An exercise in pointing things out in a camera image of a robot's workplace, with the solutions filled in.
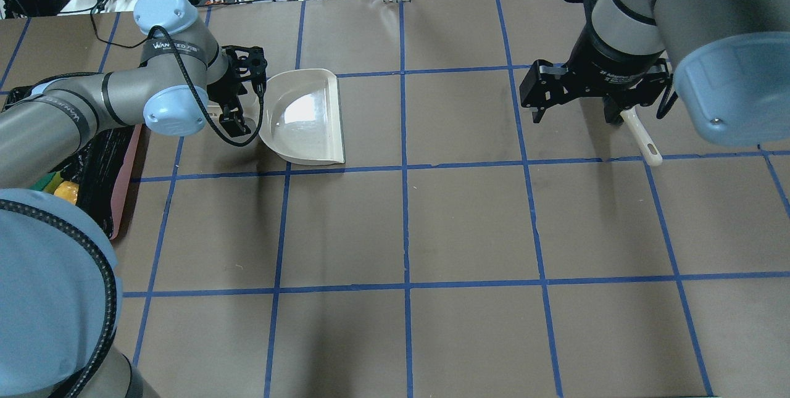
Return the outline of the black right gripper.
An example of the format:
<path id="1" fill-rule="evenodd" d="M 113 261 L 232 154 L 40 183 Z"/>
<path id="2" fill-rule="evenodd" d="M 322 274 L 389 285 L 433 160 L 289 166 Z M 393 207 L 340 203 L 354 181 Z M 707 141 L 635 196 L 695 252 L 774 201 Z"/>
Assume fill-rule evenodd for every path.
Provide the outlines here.
<path id="1" fill-rule="evenodd" d="M 668 103 L 672 83 L 668 62 L 660 53 L 637 56 L 620 52 L 605 44 L 593 28 L 584 28 L 565 63 L 539 59 L 531 64 L 518 95 L 533 123 L 541 123 L 553 106 L 601 97 L 605 122 L 620 126 L 624 110 L 649 107 L 658 98 Z"/>

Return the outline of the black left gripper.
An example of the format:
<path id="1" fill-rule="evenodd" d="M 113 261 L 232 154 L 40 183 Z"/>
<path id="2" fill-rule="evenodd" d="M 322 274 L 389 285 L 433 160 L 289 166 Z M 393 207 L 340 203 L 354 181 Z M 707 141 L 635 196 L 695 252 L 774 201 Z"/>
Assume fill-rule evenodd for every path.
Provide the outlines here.
<path id="1" fill-rule="evenodd" d="M 260 46 L 221 46 L 215 61 L 225 63 L 219 80 L 210 83 L 210 100 L 219 106 L 220 127 L 230 138 L 249 134 L 240 97 L 247 94 L 246 83 L 252 88 L 257 102 L 262 104 L 267 89 L 267 66 L 264 49 Z"/>

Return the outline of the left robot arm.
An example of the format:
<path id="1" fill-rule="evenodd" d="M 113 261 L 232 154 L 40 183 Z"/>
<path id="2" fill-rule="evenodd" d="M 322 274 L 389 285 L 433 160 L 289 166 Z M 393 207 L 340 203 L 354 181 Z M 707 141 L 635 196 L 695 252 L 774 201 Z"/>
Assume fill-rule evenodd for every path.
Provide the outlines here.
<path id="1" fill-rule="evenodd" d="M 56 75 L 2 111 L 2 396 L 156 397 L 115 345 L 122 280 L 111 196 L 138 125 L 210 127 L 246 147 L 246 83 L 263 102 L 259 46 L 221 46 L 188 0 L 138 0 L 138 66 Z"/>

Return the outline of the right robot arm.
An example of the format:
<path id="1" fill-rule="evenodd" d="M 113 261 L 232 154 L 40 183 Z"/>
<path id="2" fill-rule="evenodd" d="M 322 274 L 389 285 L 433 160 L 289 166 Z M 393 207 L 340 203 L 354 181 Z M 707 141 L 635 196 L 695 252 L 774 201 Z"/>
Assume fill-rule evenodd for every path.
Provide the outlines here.
<path id="1" fill-rule="evenodd" d="M 601 97 L 607 123 L 659 102 L 686 106 L 700 137 L 722 147 L 788 139 L 789 0 L 564 0 L 585 24 L 561 66 L 536 60 L 521 106 L 548 109 Z"/>

